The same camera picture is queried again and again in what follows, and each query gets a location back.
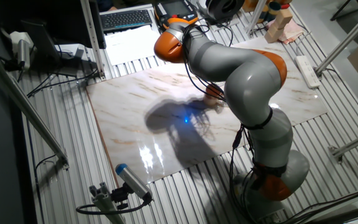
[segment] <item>desk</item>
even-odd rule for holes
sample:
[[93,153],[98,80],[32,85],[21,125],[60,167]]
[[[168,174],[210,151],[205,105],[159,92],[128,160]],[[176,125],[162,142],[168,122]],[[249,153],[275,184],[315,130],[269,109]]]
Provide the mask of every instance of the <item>desk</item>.
[[[292,7],[295,22],[305,26]],[[231,24],[235,37],[234,44],[246,40],[243,32],[251,14],[239,12]],[[222,44],[229,43],[229,34],[223,29],[213,29],[208,36]],[[264,30],[257,31],[262,37]],[[284,45],[285,51],[295,58],[295,45]],[[309,57],[312,66],[317,66],[324,58],[324,52],[312,35],[301,44],[300,50]],[[93,60],[92,52],[86,50]],[[106,67],[106,79],[123,77],[130,73],[141,72],[148,68],[165,65],[155,58],[142,58],[122,65],[110,66],[104,52],[102,60]],[[26,93],[35,88],[46,75],[35,74],[31,79],[21,82]],[[54,83],[67,78],[58,77]],[[95,78],[89,84],[97,83]],[[324,73],[324,79],[316,95],[321,97],[328,113],[294,126],[294,144],[311,161],[311,170],[301,189],[295,192],[284,204],[289,208],[288,215],[296,213],[316,202],[350,194],[358,189],[358,150],[345,154],[343,165],[334,163],[326,152],[329,145],[342,144],[358,137],[358,104],[352,93],[335,74]],[[31,99],[41,117],[49,125],[59,143],[68,154],[70,169],[54,170],[52,162],[42,164],[38,177],[42,180],[42,205],[46,223],[108,223],[104,217],[77,214],[75,207],[91,203],[88,187],[104,181],[110,189],[117,187],[112,176],[109,160],[103,149],[95,117],[85,87],[75,82],[54,86],[44,90]],[[45,145],[39,135],[30,128],[25,132],[27,154],[31,155],[29,133],[34,147],[35,163],[51,156],[53,152]],[[252,167],[248,152],[238,150],[234,161],[236,171],[244,172]],[[127,223],[242,223],[241,215],[227,201],[229,177],[228,161],[230,153],[189,167],[158,181],[147,184],[155,201],[138,212],[124,215]],[[34,173],[31,171],[32,183]],[[129,206],[140,204],[137,196],[129,197]],[[41,223],[39,203],[36,199],[37,217]]]

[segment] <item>pink cloth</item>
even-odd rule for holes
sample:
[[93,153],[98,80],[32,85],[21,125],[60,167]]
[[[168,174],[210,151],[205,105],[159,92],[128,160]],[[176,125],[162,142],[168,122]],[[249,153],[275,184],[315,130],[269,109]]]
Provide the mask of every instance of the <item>pink cloth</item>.
[[[274,21],[270,21],[266,24],[266,27],[269,29]],[[278,38],[284,44],[289,44],[296,40],[303,33],[302,27],[300,27],[293,19],[284,27],[284,33]]]

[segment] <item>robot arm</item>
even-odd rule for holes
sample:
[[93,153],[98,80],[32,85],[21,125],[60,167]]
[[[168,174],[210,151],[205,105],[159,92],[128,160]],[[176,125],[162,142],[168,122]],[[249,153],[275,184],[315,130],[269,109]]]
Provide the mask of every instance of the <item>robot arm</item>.
[[270,98],[287,77],[285,62],[270,52],[217,44],[202,31],[187,27],[181,22],[171,24],[155,44],[156,55],[169,62],[183,62],[185,56],[196,76],[226,82],[227,104],[254,144],[254,168],[260,171],[254,190],[269,200],[286,199],[304,181],[309,164],[290,150],[293,133],[286,114],[269,107]]

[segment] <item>marble slab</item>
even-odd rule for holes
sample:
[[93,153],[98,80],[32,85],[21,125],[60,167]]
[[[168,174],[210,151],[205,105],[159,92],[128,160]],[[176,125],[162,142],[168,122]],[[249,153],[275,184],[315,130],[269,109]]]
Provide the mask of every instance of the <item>marble slab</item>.
[[[286,112],[292,125],[327,112],[281,44],[259,38],[234,47],[267,50],[284,58],[287,80],[270,105]],[[87,91],[113,169],[126,163],[144,182],[230,151],[240,127],[227,106],[204,105],[203,94],[190,82],[183,64],[97,83]]]

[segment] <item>metal pole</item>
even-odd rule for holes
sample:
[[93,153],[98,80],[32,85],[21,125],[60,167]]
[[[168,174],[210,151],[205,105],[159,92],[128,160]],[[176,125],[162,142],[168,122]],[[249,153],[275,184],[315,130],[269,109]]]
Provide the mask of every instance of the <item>metal pole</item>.
[[89,0],[81,0],[82,11],[84,13],[86,27],[88,28],[89,38],[91,39],[91,45],[93,49],[93,54],[96,60],[96,65],[98,66],[98,72],[102,79],[105,79],[104,68],[102,63],[102,57],[100,55],[100,48],[98,43],[98,37],[94,29],[94,22],[92,19],[92,13],[90,8]]
[[340,157],[342,156],[345,152],[350,151],[351,149],[355,148],[358,146],[358,138],[348,144],[346,144],[345,146],[339,148],[339,149],[335,149],[333,150],[333,156],[334,157]]
[[320,74],[327,66],[347,47],[350,42],[355,39],[358,35],[358,24],[348,33],[347,37],[339,43],[335,49],[329,53],[329,55],[321,62],[321,64],[317,67],[316,73]]
[[266,0],[259,0],[258,5],[256,5],[255,11],[252,15],[251,22],[248,24],[246,28],[246,34],[249,35],[251,30],[255,27],[256,22],[258,21],[260,14],[264,10],[264,6],[266,4]]
[[6,73],[3,65],[0,62],[0,85],[4,91],[13,99],[15,104],[25,114],[27,119],[31,122],[34,128],[38,131],[44,141],[49,145],[51,150],[57,155],[59,160],[63,163],[65,169],[68,168],[67,155],[60,147],[59,143],[50,132],[48,127],[42,121],[41,117],[31,105],[28,97],[23,93],[22,89],[18,86],[15,79]]

